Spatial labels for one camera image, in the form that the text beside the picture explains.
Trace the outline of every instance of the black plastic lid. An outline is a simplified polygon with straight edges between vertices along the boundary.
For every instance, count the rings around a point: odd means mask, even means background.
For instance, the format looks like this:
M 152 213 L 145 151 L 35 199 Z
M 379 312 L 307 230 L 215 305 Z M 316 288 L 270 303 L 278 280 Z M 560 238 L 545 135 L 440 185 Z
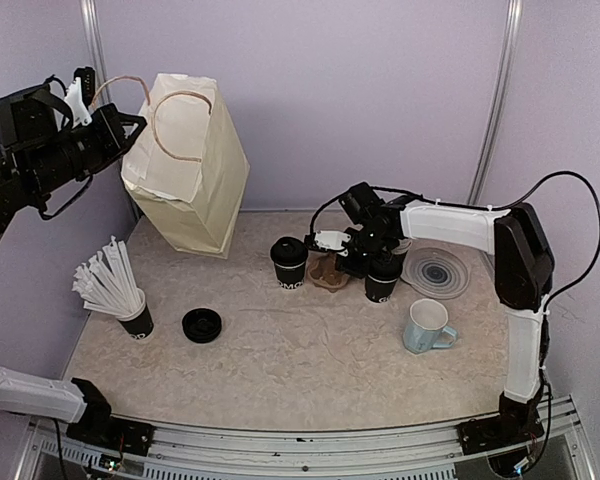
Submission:
M 377 280 L 395 280 L 402 273 L 402 259 L 395 256 L 374 258 L 369 265 L 369 276 Z
M 213 310 L 196 308 L 182 319 L 186 337 L 195 343 L 209 343 L 218 338 L 222 331 L 222 320 Z
M 271 260 L 282 267 L 295 267 L 307 260 L 309 250 L 297 238 L 282 237 L 271 247 Z

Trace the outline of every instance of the tabletop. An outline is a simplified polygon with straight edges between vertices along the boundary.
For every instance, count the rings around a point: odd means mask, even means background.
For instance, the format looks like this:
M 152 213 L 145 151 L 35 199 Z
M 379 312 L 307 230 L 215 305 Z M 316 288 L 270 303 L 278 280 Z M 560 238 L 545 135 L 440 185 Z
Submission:
M 228 260 L 176 252 L 142 218 L 128 249 L 155 329 L 134 340 L 112 317 L 92 314 L 67 377 L 92 381 L 115 414 L 205 427 L 370 429 L 497 410 L 507 325 L 479 252 L 444 245 L 470 268 L 468 289 L 442 301 L 459 339 L 413 355 L 402 333 L 422 295 L 402 281 L 382 304 L 367 300 L 357 279 L 335 293 L 310 281 L 278 286 L 269 249 L 284 235 L 303 238 L 310 216 L 241 213 Z M 326 212 L 320 225 L 347 222 Z M 199 307 L 222 317 L 209 344 L 182 331 L 184 314 Z

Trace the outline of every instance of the wall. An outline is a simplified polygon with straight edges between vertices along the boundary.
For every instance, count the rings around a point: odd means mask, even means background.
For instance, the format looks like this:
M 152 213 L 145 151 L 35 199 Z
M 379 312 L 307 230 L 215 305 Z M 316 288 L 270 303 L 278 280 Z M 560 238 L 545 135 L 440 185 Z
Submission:
M 502 128 L 483 202 L 520 196 L 541 176 L 573 169 L 600 195 L 600 1 L 525 2 Z M 596 242 L 592 201 L 575 180 L 531 198 L 554 250 L 555 285 L 579 275 Z M 600 463 L 600 261 L 551 308 L 548 369 L 572 393 Z
M 507 1 L 99 2 L 109 76 L 218 79 L 246 208 L 316 207 L 363 180 L 465 200 Z M 113 87 L 138 109 L 140 88 Z
M 76 2 L 0 0 L 0 97 L 52 73 L 69 81 L 89 61 L 85 45 Z M 53 205 L 73 191 L 60 192 Z M 57 219 L 42 222 L 32 209 L 16 217 L 0 242 L 0 364 L 61 375 L 86 318 L 71 292 L 72 270 L 131 226 L 113 168 Z M 0 480 L 9 475 L 26 425 L 26 417 L 0 414 Z

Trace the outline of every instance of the light blue mug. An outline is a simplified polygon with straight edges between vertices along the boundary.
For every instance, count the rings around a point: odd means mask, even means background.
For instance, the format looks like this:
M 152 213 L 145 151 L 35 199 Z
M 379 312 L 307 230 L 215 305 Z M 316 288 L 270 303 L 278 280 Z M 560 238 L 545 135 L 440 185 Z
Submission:
M 402 336 L 404 346 L 411 353 L 424 353 L 432 348 L 451 348 L 458 339 L 458 332 L 447 325 L 449 314 L 439 302 L 423 298 L 411 304 L 407 328 Z M 450 341 L 439 341 L 446 333 Z

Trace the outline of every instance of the paper bag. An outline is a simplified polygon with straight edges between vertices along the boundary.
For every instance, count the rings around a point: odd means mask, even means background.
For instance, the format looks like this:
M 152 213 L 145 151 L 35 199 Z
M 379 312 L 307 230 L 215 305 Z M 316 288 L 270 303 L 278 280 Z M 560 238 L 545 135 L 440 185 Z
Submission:
M 176 250 L 227 258 L 249 163 L 216 81 L 161 73 L 140 115 L 129 194 Z

